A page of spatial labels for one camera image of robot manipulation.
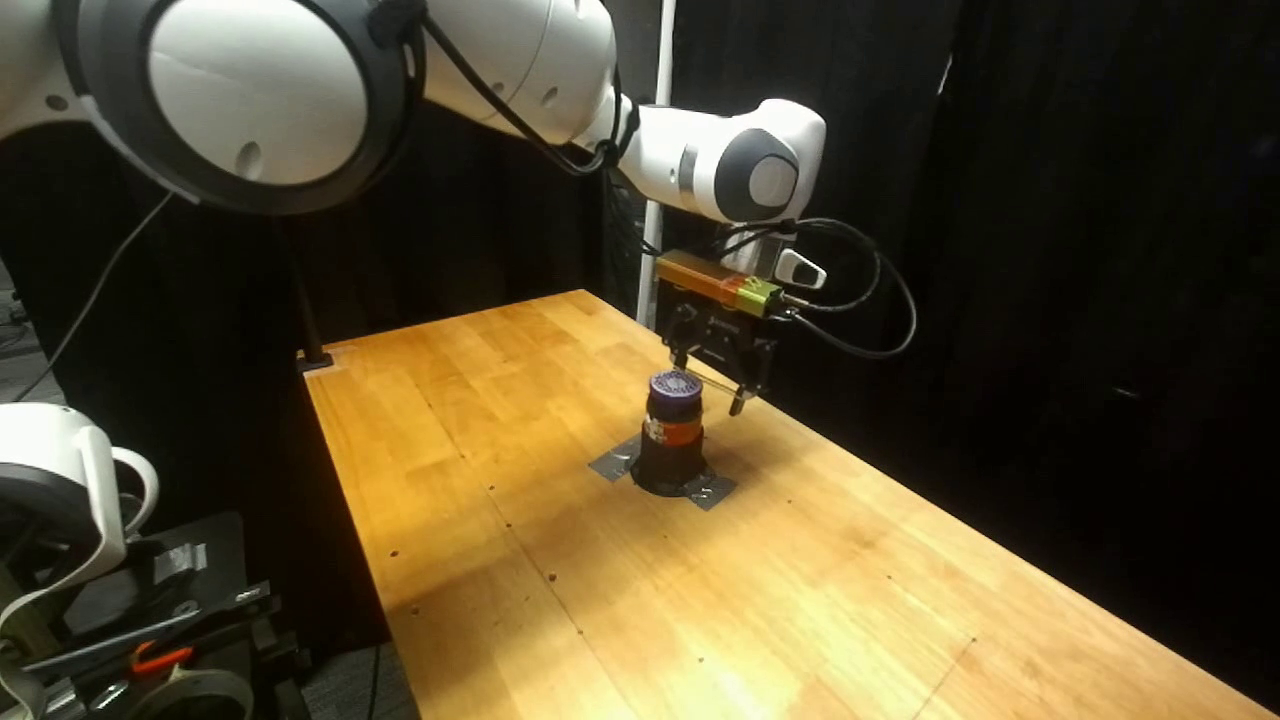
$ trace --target wooden table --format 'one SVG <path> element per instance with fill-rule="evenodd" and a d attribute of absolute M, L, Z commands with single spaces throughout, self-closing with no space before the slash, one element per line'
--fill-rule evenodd
<path fill-rule="evenodd" d="M 587 291 L 331 357 L 306 394 L 425 718 L 1266 718 L 713 371 L 725 504 L 599 482 L 666 357 Z"/>

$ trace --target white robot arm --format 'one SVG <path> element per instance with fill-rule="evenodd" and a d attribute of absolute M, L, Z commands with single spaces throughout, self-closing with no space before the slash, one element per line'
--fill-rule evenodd
<path fill-rule="evenodd" d="M 634 107 L 599 0 L 4 0 L 0 67 L 0 141 L 90 120 L 190 206 L 262 215 L 354 196 L 414 101 L 604 148 L 640 196 L 709 219 L 794 219 L 823 148 L 792 101 Z"/>

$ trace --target floor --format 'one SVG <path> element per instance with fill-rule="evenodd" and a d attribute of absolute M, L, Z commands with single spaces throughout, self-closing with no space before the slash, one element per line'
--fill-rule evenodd
<path fill-rule="evenodd" d="M 17 300 L 10 276 L 0 265 L 0 403 L 45 371 L 46 357 Z M 26 400 L 65 400 L 61 385 L 38 381 Z M 304 685 L 312 720 L 414 720 L 413 691 L 400 676 L 394 649 L 354 649 L 331 655 Z"/>

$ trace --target table surface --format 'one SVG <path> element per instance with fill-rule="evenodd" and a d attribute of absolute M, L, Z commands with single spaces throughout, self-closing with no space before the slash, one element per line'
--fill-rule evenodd
<path fill-rule="evenodd" d="M 713 512 L 599 482 L 664 346 L 587 291 L 306 394 L 425 718 L 1273 718 L 709 371 Z"/>

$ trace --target metal bracket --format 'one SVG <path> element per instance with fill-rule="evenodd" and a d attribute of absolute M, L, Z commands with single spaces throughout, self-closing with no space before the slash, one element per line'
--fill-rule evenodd
<path fill-rule="evenodd" d="M 591 474 L 609 484 L 631 477 L 631 466 L 640 456 L 640 440 L 628 440 L 604 456 L 591 460 Z M 728 492 L 734 489 L 734 482 L 715 477 L 715 474 L 698 474 L 696 482 L 685 484 L 685 502 L 690 502 L 696 508 L 715 508 Z"/>

